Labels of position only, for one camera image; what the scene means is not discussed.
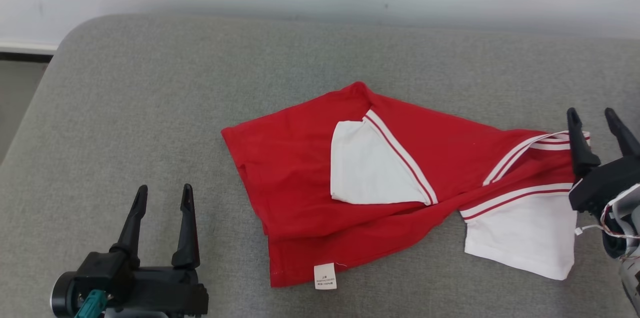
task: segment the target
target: teal connector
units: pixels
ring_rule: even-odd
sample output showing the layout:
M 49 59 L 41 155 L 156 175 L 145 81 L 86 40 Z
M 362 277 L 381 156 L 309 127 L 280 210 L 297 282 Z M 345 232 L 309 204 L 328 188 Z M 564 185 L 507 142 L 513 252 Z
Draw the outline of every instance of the teal connector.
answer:
M 94 289 L 89 297 L 84 300 L 80 311 L 75 318 L 99 318 L 107 307 L 107 294 L 104 291 Z

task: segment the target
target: red and white shirt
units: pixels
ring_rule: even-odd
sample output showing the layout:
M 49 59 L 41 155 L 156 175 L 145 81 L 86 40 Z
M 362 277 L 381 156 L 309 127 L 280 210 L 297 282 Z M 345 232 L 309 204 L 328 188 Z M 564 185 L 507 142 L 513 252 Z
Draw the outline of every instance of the red and white shirt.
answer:
M 566 132 L 501 131 L 354 83 L 222 136 L 269 238 L 273 287 L 410 247 L 456 209 L 469 254 L 551 279 L 574 263 Z

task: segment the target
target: gray fabric surface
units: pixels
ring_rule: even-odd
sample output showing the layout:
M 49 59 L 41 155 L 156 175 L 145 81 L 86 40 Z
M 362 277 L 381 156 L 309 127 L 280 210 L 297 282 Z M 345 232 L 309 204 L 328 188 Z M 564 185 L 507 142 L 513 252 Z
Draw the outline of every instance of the gray fabric surface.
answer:
M 338 290 L 269 285 L 267 240 L 220 129 L 356 80 L 502 129 L 558 131 L 575 106 L 604 161 L 602 111 L 640 134 L 640 42 L 111 16 L 64 39 L 0 166 L 3 317 L 49 317 L 58 275 L 119 235 L 140 184 L 139 256 L 168 265 L 194 188 L 211 317 L 634 317 L 600 234 L 563 282 L 464 254 L 453 214 L 414 247 L 338 275 Z M 592 222 L 588 217 L 582 223 Z

